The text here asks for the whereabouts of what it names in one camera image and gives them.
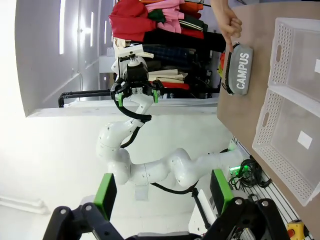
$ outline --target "white sticker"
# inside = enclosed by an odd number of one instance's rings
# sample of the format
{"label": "white sticker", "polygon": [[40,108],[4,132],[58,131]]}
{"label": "white sticker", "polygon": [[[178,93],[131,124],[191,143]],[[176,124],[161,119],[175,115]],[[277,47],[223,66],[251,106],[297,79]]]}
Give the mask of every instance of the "white sticker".
{"label": "white sticker", "polygon": [[307,135],[305,132],[300,131],[299,137],[298,137],[298,143],[300,143],[302,146],[304,146],[306,149],[309,150],[309,147],[312,142],[312,137]]}
{"label": "white sticker", "polygon": [[320,59],[315,61],[314,71],[320,74]]}

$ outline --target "brown table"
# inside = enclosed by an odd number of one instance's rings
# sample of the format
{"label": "brown table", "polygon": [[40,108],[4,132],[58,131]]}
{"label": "brown table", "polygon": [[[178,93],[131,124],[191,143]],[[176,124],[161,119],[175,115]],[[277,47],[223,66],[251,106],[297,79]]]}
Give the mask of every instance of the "brown table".
{"label": "brown table", "polygon": [[221,88],[217,117],[272,178],[308,227],[314,239],[320,240],[320,194],[306,207],[303,207],[275,172],[252,149],[258,118],[268,87],[275,20],[278,17],[320,20],[320,2],[261,3],[236,7],[234,12],[242,20],[243,29],[241,37],[233,40],[253,48],[250,84],[248,94],[245,96],[231,96]]}

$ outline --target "human hand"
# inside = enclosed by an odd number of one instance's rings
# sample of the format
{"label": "human hand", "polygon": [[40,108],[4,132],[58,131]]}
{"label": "human hand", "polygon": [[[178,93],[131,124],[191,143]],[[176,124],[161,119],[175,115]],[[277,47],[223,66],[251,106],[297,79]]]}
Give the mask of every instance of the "human hand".
{"label": "human hand", "polygon": [[242,21],[227,4],[212,3],[211,6],[225,42],[229,46],[230,52],[233,52],[231,37],[239,38],[241,36]]}

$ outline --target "white plastic basket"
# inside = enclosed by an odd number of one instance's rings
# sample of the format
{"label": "white plastic basket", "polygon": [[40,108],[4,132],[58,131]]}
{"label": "white plastic basket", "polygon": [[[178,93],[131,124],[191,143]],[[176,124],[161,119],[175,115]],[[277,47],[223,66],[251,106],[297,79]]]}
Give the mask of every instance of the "white plastic basket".
{"label": "white plastic basket", "polygon": [[303,206],[320,192],[317,59],[320,59],[320,21],[277,18],[269,88],[252,148]]}

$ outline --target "screw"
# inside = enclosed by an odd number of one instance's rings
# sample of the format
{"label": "screw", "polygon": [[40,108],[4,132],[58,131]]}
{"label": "screw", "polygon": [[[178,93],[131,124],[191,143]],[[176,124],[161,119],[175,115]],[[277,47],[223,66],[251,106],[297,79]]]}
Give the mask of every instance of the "screw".
{"label": "screw", "polygon": [[269,205],[269,203],[268,203],[267,201],[263,201],[263,202],[262,202],[262,206],[268,207],[268,205]]}
{"label": "screw", "polygon": [[241,205],[241,204],[242,204],[242,200],[241,200],[241,199],[237,199],[237,200],[235,200],[235,204],[237,204],[237,205]]}

